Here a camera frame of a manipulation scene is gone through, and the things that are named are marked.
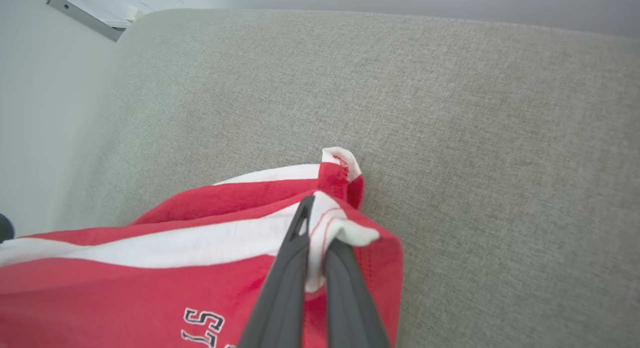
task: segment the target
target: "white wall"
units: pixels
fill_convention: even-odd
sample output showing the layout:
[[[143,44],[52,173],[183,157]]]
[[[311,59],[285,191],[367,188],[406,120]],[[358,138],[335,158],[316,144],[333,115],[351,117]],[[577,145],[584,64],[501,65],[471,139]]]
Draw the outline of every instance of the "white wall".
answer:
[[[105,20],[193,8],[336,9],[545,25],[640,38],[640,0],[77,0]]]
[[[0,212],[24,236],[52,230],[74,137],[115,43],[46,0],[0,2]]]

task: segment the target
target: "white stripe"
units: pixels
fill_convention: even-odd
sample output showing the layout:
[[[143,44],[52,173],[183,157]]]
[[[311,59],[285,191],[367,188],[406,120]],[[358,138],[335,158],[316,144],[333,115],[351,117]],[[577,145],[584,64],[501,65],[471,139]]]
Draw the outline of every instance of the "white stripe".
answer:
[[[334,238],[353,246],[366,246],[380,236],[376,230],[346,219],[338,203],[325,193],[317,191],[314,195],[309,229],[317,225],[317,232],[313,233],[309,244],[305,285],[308,292],[317,291],[324,282],[323,248],[326,251]],[[277,252],[297,207],[298,203],[258,219],[157,232],[97,246],[18,238],[0,244],[0,266],[53,257],[135,268],[178,268],[235,262]],[[329,209],[334,211],[323,216]]]
[[[318,178],[320,171],[319,164],[298,164],[298,166],[288,166],[280,168],[272,168],[270,170],[247,173],[232,179],[217,182],[213,186],[229,183],[251,183],[251,182],[268,182],[279,180],[311,180]]]
[[[354,181],[362,174],[358,161],[349,150],[341,147],[329,147],[322,149],[322,162],[331,162],[340,164],[340,160],[334,158],[340,157],[349,165],[349,182]],[[280,168],[272,168],[270,170],[257,171],[233,177],[232,179],[217,182],[213,186],[230,183],[251,183],[251,182],[268,182],[279,180],[309,180],[317,179],[320,171],[319,164],[298,164],[297,166],[287,166]]]

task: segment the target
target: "gray couch cushion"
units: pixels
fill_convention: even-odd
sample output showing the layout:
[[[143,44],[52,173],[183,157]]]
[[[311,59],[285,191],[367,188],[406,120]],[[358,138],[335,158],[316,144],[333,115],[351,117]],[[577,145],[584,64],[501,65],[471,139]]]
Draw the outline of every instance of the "gray couch cushion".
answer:
[[[59,229],[343,146],[404,243],[400,348],[640,346],[640,44],[502,23],[153,13]]]

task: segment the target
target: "red and white shirt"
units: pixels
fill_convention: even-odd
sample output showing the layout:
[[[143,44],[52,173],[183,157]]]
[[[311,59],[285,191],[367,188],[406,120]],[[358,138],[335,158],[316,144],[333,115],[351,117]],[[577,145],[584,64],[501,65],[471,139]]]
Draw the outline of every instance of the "red and white shirt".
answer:
[[[303,197],[309,219],[303,345],[327,346],[323,255],[354,246],[396,341],[400,240],[359,208],[352,153],[185,191],[125,227],[50,232],[0,244],[0,347],[234,347]]]

